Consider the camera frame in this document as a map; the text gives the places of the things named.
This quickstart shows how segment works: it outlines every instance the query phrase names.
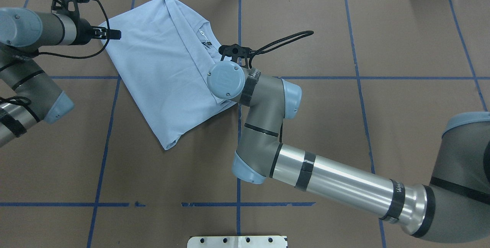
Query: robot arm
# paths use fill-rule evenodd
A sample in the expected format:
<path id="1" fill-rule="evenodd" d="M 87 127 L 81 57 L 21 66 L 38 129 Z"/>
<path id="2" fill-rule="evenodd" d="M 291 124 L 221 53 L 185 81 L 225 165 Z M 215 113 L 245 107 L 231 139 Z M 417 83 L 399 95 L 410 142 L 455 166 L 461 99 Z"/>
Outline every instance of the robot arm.
<path id="1" fill-rule="evenodd" d="M 94 27 L 80 18 L 77 3 L 90 0 L 52 1 L 52 13 L 0 8 L 0 79 L 17 93 L 11 100 L 0 101 L 0 147 L 39 121 L 54 123 L 74 107 L 64 91 L 32 60 L 40 46 L 121 38 L 120 31 Z M 70 2 L 74 11 L 68 9 Z"/>
<path id="2" fill-rule="evenodd" d="M 261 184 L 268 176 L 428 241 L 461 243 L 490 234 L 490 113 L 453 118 L 431 184 L 404 186 L 278 142 L 283 119 L 299 108 L 299 86 L 231 61 L 216 63 L 207 81 L 215 96 L 250 107 L 232 168 L 241 180 Z"/>

